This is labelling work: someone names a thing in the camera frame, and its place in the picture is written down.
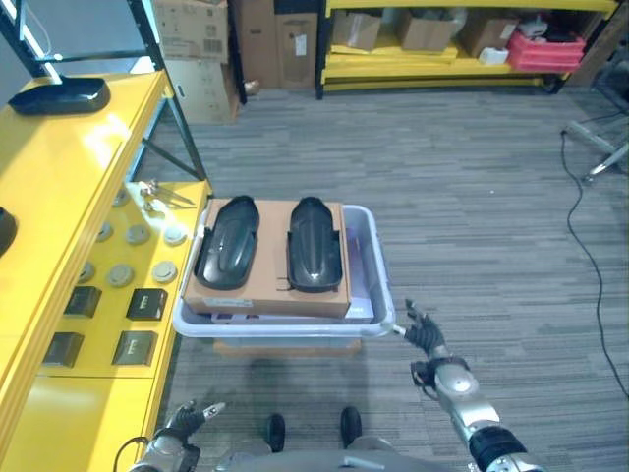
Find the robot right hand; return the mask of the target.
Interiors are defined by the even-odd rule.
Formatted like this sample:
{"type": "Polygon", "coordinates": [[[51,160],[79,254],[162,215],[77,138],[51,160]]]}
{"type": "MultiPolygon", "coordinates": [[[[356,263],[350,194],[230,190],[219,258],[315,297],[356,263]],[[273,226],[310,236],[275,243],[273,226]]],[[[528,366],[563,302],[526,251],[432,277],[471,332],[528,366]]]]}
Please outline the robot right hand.
{"type": "Polygon", "coordinates": [[[392,332],[421,349],[430,360],[449,357],[450,352],[437,323],[409,298],[405,300],[405,307],[407,317],[413,324],[409,327],[394,324],[392,332]]]}

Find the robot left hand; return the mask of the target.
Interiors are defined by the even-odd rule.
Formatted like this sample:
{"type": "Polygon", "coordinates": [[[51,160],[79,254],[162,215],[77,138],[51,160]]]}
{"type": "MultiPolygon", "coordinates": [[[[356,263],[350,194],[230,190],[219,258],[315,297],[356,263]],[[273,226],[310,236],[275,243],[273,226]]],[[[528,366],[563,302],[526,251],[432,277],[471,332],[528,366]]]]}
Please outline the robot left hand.
{"type": "Polygon", "coordinates": [[[203,424],[218,416],[226,408],[225,402],[218,402],[198,408],[194,400],[182,404],[167,421],[165,429],[182,442],[193,435],[203,424]]]}

